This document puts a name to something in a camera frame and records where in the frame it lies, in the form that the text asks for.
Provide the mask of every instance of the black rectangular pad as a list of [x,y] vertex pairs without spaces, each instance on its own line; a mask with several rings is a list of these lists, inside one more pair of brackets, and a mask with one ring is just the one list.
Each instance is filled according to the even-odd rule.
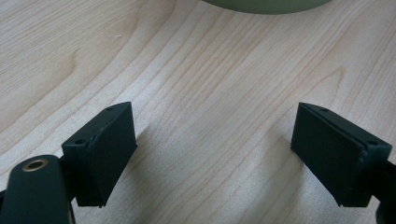
[[104,109],[63,144],[65,163],[76,181],[79,206],[106,205],[137,148],[131,103]]
[[291,149],[339,205],[365,207],[371,175],[391,145],[326,108],[300,103]]

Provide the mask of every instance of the round object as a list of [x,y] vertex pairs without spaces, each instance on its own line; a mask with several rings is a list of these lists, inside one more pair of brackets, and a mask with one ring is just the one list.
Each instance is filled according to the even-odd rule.
[[38,160],[33,160],[29,161],[26,164],[23,165],[22,170],[24,172],[33,172],[36,170],[39,170],[46,166],[49,162],[45,159],[38,159]]
[[319,7],[330,0],[204,0],[234,11],[255,14],[286,14]]

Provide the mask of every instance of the black rubber pad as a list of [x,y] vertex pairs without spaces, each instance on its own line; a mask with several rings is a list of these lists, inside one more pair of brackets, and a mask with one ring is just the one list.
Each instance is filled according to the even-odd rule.
[[365,207],[391,145],[326,108],[300,103],[291,149],[339,205]]
[[137,148],[131,103],[104,109],[63,144],[79,206],[106,205]]

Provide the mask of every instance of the wooden table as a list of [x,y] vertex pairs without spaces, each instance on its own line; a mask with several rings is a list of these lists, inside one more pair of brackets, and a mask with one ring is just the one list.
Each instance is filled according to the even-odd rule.
[[[197,0],[0,2],[0,189],[132,102],[139,148],[78,223],[375,223],[290,150],[299,102],[396,145],[396,1],[250,15]],[[396,161],[392,153],[390,160]]]

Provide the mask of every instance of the metal ring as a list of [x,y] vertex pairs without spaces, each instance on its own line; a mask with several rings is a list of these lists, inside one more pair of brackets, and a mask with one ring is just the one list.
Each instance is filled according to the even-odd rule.
[[28,163],[26,163],[22,170],[24,172],[33,172],[36,170],[39,170],[41,168],[43,168],[44,166],[46,166],[49,162],[45,159],[38,159],[38,160],[34,160],[34,161],[29,161]]

